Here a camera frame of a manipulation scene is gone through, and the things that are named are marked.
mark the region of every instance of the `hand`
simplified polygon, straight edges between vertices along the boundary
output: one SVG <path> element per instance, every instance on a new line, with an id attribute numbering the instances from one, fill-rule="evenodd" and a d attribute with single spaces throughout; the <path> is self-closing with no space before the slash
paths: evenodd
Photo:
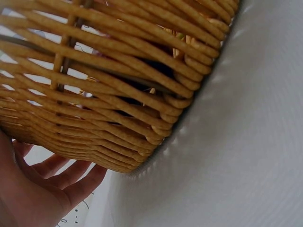
<path id="1" fill-rule="evenodd" d="M 90 162 L 76 161 L 55 175 L 69 160 L 53 155 L 29 166 L 24 156 L 31 148 L 32 145 L 25 143 L 12 143 L 0 131 L 0 227 L 56 226 L 96 189 L 107 171 L 95 165 L 78 181 Z"/>

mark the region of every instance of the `wicker basket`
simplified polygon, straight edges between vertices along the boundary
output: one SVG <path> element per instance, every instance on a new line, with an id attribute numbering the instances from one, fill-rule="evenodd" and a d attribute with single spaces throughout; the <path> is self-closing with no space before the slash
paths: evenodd
<path id="1" fill-rule="evenodd" d="M 1 128 L 63 157 L 136 169 L 171 134 L 211 72 L 238 4 L 1 1 L 2 10 L 22 15 L 1 15 L 1 25 L 24 38 L 0 35 L 0 50 L 14 60 L 0 61 Z M 76 50 L 79 43 L 97 54 Z"/>

